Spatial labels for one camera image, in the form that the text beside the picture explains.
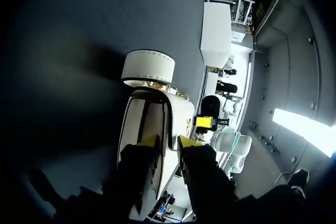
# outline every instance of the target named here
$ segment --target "gray ceiling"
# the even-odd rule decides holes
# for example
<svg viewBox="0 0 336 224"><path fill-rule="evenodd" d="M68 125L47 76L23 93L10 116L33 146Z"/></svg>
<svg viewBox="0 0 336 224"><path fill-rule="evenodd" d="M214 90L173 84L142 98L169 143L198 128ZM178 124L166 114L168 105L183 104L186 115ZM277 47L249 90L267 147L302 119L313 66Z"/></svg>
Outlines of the gray ceiling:
<svg viewBox="0 0 336 224"><path fill-rule="evenodd" d="M308 42L309 37L315 40L317 53L314 44ZM328 165L328 159L310 145L299 164L290 161L300 156L306 141L272 122L269 113L280 108L327 125L334 123L335 54L318 10L308 0L280 0L256 37L256 46L253 86L242 131L252 129L255 138L275 137L264 148L279 151L272 157L282 172L297 165L321 170L317 163L321 165L319 161L323 160ZM311 109L311 103L317 106ZM258 124L256 129L251 128L254 122Z"/></svg>

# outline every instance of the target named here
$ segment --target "ceiling light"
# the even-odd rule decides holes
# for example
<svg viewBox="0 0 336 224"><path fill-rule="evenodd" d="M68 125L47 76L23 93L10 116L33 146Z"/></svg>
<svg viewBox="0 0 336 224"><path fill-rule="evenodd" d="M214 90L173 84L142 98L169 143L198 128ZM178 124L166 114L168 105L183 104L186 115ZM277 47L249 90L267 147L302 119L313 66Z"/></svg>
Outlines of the ceiling light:
<svg viewBox="0 0 336 224"><path fill-rule="evenodd" d="M275 109L273 122L302 136L328 157L336 151L336 133L330 126L280 109Z"/></svg>

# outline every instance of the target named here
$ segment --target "white wall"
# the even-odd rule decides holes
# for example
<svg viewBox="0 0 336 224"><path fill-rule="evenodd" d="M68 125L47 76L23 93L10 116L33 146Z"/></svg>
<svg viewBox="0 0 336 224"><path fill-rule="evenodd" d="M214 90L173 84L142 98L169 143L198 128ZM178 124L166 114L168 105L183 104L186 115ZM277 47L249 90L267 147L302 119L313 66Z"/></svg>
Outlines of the white wall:
<svg viewBox="0 0 336 224"><path fill-rule="evenodd" d="M183 178L173 177L168 185L167 192L174 195L176 199L174 205L183 208L191 206L188 188L184 184Z"/></svg>
<svg viewBox="0 0 336 224"><path fill-rule="evenodd" d="M250 48L232 44L231 55L235 56L233 68L237 70L237 75L221 78L224 82L237 85L238 91L234 95L238 97L244 97L250 51Z"/></svg>

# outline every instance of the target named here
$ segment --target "gray table surface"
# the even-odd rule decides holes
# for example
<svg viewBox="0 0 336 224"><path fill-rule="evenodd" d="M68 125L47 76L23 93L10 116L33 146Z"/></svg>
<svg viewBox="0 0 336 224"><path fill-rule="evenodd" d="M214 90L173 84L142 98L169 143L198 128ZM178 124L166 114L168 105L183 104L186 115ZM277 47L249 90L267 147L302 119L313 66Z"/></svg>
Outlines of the gray table surface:
<svg viewBox="0 0 336 224"><path fill-rule="evenodd" d="M173 85L196 105L202 18L203 0L25 0L1 62L1 130L27 188L26 172L39 167L65 198L79 186L100 191L131 92L120 82L131 50L171 56Z"/></svg>

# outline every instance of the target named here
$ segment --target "white handbag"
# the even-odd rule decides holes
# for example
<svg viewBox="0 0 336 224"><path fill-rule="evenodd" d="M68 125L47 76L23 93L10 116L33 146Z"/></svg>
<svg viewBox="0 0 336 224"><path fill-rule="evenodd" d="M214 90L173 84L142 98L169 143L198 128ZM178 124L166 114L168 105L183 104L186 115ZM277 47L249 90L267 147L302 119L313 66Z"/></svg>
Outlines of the white handbag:
<svg viewBox="0 0 336 224"><path fill-rule="evenodd" d="M160 155L151 185L156 199L161 197L176 172L179 163L177 137L190 137L195 114L190 101L164 88L172 81L174 66L174 60L163 53L137 50L127 55L121 78L135 89L124 114L118 161L127 144L137 144L145 137L158 135Z"/></svg>

